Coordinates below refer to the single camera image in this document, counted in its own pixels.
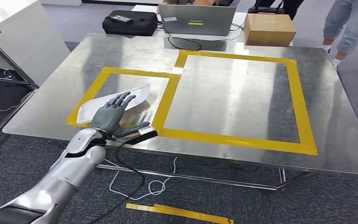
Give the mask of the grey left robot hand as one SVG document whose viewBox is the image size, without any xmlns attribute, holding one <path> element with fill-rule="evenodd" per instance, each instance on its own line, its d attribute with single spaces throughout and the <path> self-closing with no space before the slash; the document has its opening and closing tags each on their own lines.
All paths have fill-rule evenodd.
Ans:
<svg viewBox="0 0 358 224">
<path fill-rule="evenodd" d="M 130 134 L 138 132 L 140 129 L 149 126 L 149 122 L 143 122 L 141 124 L 124 127 L 119 124 L 124 115 L 124 111 L 127 105 L 135 98 L 135 95 L 124 92 L 114 98 L 108 100 L 102 107 L 100 107 L 95 113 L 90 127 L 97 128 L 105 131 L 116 138 L 122 138 Z"/>
</svg>

